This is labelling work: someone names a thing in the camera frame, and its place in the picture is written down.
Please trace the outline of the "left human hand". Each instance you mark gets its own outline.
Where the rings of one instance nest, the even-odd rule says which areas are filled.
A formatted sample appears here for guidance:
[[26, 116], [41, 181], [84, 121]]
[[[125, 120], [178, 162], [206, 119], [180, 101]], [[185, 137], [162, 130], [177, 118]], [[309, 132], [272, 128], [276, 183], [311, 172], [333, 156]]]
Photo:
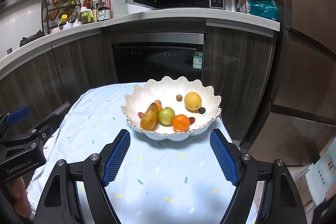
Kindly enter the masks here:
[[24, 180], [21, 177], [15, 179], [11, 183], [10, 190], [11, 195], [15, 200], [13, 205], [15, 213], [23, 218], [29, 218], [31, 216], [32, 210], [27, 198]]

